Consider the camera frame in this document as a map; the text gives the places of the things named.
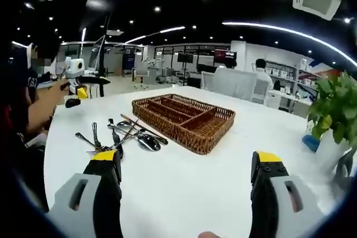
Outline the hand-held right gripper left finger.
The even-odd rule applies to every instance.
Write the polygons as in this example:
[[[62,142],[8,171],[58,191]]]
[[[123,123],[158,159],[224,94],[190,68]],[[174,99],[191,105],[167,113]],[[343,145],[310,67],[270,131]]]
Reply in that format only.
[[[47,216],[65,237],[122,237],[120,183],[120,153],[100,152],[57,190]]]

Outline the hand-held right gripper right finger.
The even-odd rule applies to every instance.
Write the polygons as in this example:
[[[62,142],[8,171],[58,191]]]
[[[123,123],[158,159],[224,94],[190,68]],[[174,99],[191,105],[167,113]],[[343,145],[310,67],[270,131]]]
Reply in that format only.
[[[311,189],[273,153],[255,151],[250,237],[309,237],[324,219]]]

